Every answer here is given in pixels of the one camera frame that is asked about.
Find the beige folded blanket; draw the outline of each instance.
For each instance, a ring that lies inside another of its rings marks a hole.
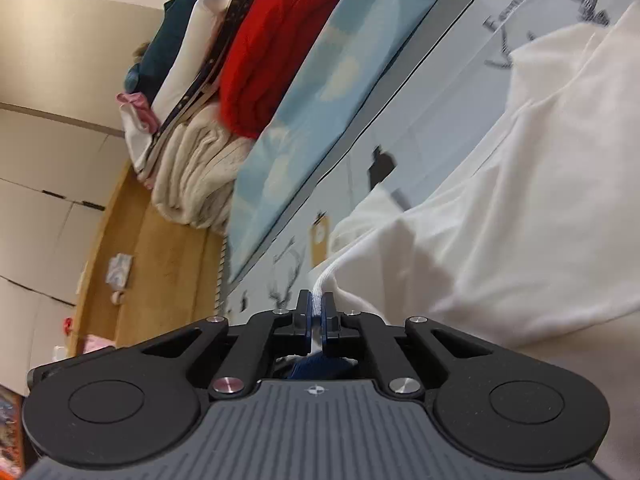
[[[223,232],[234,180],[253,141],[218,120],[218,102],[176,126],[158,170],[152,203],[169,221]]]

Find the crosshair logo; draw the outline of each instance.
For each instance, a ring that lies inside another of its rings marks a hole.
[[[322,386],[320,386],[319,384],[314,384],[313,386],[310,386],[309,388],[307,388],[305,390],[308,394],[313,395],[314,397],[317,397],[318,395],[322,395],[325,393],[326,388],[323,388]]]

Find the white garment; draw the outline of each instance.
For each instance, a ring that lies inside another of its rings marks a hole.
[[[136,172],[145,164],[145,152],[151,146],[152,135],[148,126],[138,117],[138,112],[131,103],[122,103],[119,107],[124,141],[129,151],[129,157]]]
[[[504,346],[542,341],[523,350],[584,373],[613,404],[596,463],[616,480],[640,470],[640,355],[625,354],[640,340],[626,322],[640,307],[639,48],[633,4],[615,27],[515,51],[506,111],[467,160],[422,205],[378,216],[314,287],[395,324],[426,314]]]
[[[223,232],[234,180],[254,142],[233,136],[219,120],[218,102],[189,123],[176,126],[167,142],[151,200],[166,219]]]
[[[163,123],[182,99],[202,68],[212,42],[224,22],[231,0],[198,0],[174,64],[160,87],[151,109]]]

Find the red folded towel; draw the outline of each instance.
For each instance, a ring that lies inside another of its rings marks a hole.
[[[257,138],[340,0],[255,0],[220,79],[223,123]]]

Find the light blue cloth with clouds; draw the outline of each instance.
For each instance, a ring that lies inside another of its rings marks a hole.
[[[340,0],[238,173],[228,223],[232,279],[435,1]]]

